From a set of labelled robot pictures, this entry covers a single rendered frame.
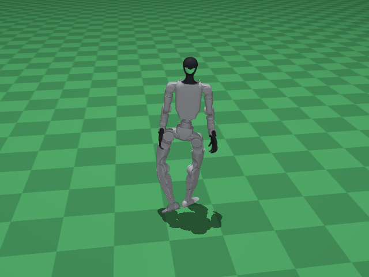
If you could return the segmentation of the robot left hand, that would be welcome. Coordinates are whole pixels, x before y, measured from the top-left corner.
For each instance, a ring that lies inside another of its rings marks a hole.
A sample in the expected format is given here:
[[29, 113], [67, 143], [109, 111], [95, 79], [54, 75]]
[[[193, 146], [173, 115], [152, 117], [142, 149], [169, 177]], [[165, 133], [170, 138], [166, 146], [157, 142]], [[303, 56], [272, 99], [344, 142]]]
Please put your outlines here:
[[164, 129], [160, 128], [160, 131], [158, 131], [158, 134], [159, 134], [159, 147], [161, 149], [164, 149], [164, 148], [161, 147], [161, 140], [163, 139], [163, 133], [164, 133]]

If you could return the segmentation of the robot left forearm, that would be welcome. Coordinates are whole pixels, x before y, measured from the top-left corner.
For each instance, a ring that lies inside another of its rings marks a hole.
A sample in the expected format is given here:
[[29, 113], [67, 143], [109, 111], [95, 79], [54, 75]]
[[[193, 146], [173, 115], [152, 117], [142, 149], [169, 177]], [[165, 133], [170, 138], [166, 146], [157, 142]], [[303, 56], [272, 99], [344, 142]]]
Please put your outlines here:
[[160, 131], [160, 128], [163, 128], [164, 129], [164, 132], [165, 132], [169, 114], [163, 112], [163, 108], [164, 108], [164, 104], [163, 104], [162, 109], [161, 109], [161, 118], [160, 118], [159, 131]]

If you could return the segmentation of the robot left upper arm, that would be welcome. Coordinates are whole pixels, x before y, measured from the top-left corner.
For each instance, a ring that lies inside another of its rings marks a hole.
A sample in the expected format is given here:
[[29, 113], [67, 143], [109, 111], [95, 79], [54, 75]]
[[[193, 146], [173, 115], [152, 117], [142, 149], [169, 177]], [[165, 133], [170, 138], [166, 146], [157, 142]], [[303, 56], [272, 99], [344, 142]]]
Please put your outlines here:
[[164, 93], [164, 108], [163, 112], [170, 113], [172, 109], [171, 101], [173, 97], [173, 92], [175, 91], [177, 82], [168, 82]]

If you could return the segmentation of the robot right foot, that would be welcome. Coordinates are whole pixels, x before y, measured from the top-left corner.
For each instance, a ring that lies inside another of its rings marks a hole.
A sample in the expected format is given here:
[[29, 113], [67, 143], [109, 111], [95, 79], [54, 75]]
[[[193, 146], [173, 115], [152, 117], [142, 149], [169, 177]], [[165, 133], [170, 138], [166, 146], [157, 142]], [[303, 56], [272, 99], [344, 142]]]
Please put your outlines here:
[[195, 202], [196, 202], [196, 201], [198, 201], [198, 200], [199, 200], [199, 197], [192, 197], [190, 202], [187, 202], [187, 200], [184, 200], [184, 201], [182, 202], [181, 206], [182, 206], [182, 207], [187, 207], [187, 206], [189, 206], [190, 204], [193, 204], [193, 203], [195, 203]]

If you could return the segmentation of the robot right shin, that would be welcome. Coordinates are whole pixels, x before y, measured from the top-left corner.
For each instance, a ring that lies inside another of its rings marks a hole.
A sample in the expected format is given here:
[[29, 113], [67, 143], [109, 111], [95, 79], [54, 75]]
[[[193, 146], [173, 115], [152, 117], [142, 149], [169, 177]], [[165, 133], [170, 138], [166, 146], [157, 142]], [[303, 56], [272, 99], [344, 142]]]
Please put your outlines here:
[[187, 200], [187, 202], [191, 201], [194, 189], [197, 186], [198, 178], [199, 178], [199, 168], [197, 168], [197, 167], [192, 170], [191, 176], [187, 175], [187, 177], [186, 177], [186, 197], [185, 197], [185, 200]]

